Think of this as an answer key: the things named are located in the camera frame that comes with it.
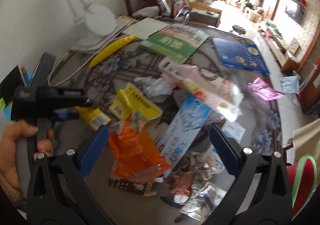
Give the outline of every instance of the finger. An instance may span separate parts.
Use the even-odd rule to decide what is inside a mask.
[[[52,152],[42,152],[42,153],[45,153],[48,157],[51,157],[52,156]],[[36,161],[38,155],[40,154],[40,152],[36,152],[33,154],[33,160]]]
[[[15,143],[21,136],[32,137],[38,132],[38,127],[28,124],[24,120],[19,120],[3,131],[2,139]]]
[[[49,129],[49,131],[48,131],[48,138],[49,139],[53,139],[54,138],[54,132],[51,129]]]
[[[52,155],[53,146],[50,139],[41,140],[37,144],[38,151],[41,153],[49,153]]]
[[[36,161],[39,154],[40,154],[39,152],[33,154],[33,161]]]

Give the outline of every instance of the green strap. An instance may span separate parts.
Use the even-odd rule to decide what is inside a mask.
[[[297,172],[296,172],[296,176],[294,178],[294,184],[293,184],[293,189],[292,189],[292,208],[295,204],[295,201],[297,199],[297,195],[298,195],[298,191],[299,191],[299,187],[300,187],[300,183],[301,183],[301,179],[302,179],[302,174],[303,174],[303,169],[306,165],[307,160],[310,159],[313,165],[313,169],[314,169],[314,177],[313,177],[313,185],[312,185],[312,190],[310,190],[310,194],[306,200],[306,202],[304,203],[304,205],[302,206],[302,208],[298,211],[298,213],[296,214],[296,216],[299,214],[299,212],[306,206],[306,204],[308,203],[309,199],[311,198],[313,189],[316,185],[316,177],[317,177],[317,167],[316,167],[316,161],[314,160],[314,158],[312,156],[303,156],[298,163],[298,167],[297,167]]]

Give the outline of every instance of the barcode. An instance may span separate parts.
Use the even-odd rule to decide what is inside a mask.
[[[119,109],[118,106],[115,106],[113,109],[114,109],[120,116],[122,115],[122,110]]]
[[[110,119],[106,115],[104,115],[103,113],[100,113],[90,122],[90,125],[94,130],[97,130],[101,125],[104,125],[109,120]]]
[[[170,62],[166,62],[164,65],[163,65],[163,68],[167,68],[169,66]]]

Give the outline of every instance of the beige cloth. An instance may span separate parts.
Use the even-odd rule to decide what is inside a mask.
[[[306,155],[313,156],[317,165],[316,186],[320,182],[320,118],[293,132],[293,146],[296,149],[294,163]]]

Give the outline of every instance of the plastic bag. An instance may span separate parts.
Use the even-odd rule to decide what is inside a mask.
[[[280,84],[284,93],[296,93],[299,94],[299,75],[287,76],[280,78]]]
[[[244,95],[232,82],[198,66],[178,64],[168,57],[159,63],[159,69],[169,83],[188,90],[230,122],[242,115],[239,105]]]
[[[174,86],[164,78],[155,79],[153,77],[134,78],[136,83],[143,84],[143,93],[156,103],[163,103],[172,93]]]
[[[145,130],[139,134],[127,123],[110,128],[109,147],[116,160],[112,179],[126,178],[133,182],[152,180],[170,168]]]
[[[263,100],[280,99],[285,96],[283,92],[276,91],[271,88],[260,77],[256,77],[252,83],[248,83],[248,88]]]

